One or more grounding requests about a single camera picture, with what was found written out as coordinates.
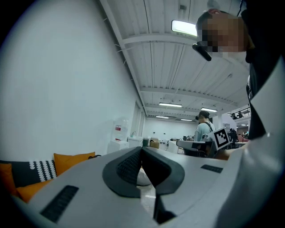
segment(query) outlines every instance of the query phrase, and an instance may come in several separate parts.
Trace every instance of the fluorescent light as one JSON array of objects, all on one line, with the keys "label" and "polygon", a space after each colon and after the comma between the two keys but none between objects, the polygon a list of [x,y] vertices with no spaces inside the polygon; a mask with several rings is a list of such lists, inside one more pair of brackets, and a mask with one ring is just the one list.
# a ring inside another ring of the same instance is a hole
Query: fluorescent light
[{"label": "fluorescent light", "polygon": [[166,117],[166,116],[156,116],[156,118],[168,119],[168,117]]},{"label": "fluorescent light", "polygon": [[182,105],[168,104],[168,103],[159,103],[159,105],[163,105],[163,106],[171,106],[171,107],[179,107],[179,108],[181,108],[181,107],[182,107]]},{"label": "fluorescent light", "polygon": [[173,20],[171,29],[173,32],[187,33],[197,36],[196,25],[188,22]]},{"label": "fluorescent light", "polygon": [[209,112],[217,112],[218,111],[216,109],[208,109],[208,108],[201,108],[201,110],[209,111]]}]

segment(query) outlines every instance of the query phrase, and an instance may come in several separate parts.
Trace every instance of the black strap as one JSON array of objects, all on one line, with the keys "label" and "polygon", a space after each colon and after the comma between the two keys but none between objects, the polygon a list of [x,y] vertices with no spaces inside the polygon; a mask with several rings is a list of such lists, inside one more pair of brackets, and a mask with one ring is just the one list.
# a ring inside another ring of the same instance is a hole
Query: black strap
[{"label": "black strap", "polygon": [[207,124],[207,125],[209,126],[209,128],[210,128],[210,130],[211,130],[211,132],[212,132],[213,129],[212,129],[211,125],[210,125],[208,122],[205,122],[205,124]]}]

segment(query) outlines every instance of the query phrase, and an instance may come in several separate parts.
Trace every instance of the trash bin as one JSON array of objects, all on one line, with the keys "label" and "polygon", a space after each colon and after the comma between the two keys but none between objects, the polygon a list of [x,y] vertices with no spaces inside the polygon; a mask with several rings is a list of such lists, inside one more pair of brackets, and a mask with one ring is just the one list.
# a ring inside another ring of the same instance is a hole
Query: trash bin
[{"label": "trash bin", "polygon": [[142,146],[147,147],[148,146],[148,138],[143,138],[142,140]]}]

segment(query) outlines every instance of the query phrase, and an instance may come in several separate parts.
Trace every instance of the light blue shirt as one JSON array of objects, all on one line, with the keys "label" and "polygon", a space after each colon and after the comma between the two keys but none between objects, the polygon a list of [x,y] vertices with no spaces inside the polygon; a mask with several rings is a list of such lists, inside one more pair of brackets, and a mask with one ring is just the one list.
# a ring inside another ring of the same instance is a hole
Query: light blue shirt
[{"label": "light blue shirt", "polygon": [[[215,131],[215,126],[211,122],[209,122],[209,124],[211,125],[213,131]],[[209,134],[210,132],[211,129],[206,123],[199,124],[195,131],[194,142],[201,142],[203,134]]]}]

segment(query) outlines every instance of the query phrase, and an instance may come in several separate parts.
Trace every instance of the rectangular light fixture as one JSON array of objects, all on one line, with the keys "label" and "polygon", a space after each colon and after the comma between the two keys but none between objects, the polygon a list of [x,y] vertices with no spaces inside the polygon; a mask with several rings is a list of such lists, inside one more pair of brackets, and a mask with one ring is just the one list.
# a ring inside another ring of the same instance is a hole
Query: rectangular light fixture
[{"label": "rectangular light fixture", "polygon": [[169,103],[159,103],[159,105],[162,105],[162,106],[171,106],[171,107],[179,107],[179,108],[182,107],[182,105],[169,104]]},{"label": "rectangular light fixture", "polygon": [[209,111],[209,112],[217,112],[218,111],[216,109],[208,109],[208,108],[201,108],[201,110]]},{"label": "rectangular light fixture", "polygon": [[173,32],[187,33],[197,36],[196,25],[184,21],[173,20],[171,29]]},{"label": "rectangular light fixture", "polygon": [[156,118],[168,119],[168,117],[166,117],[166,116],[156,116]]}]

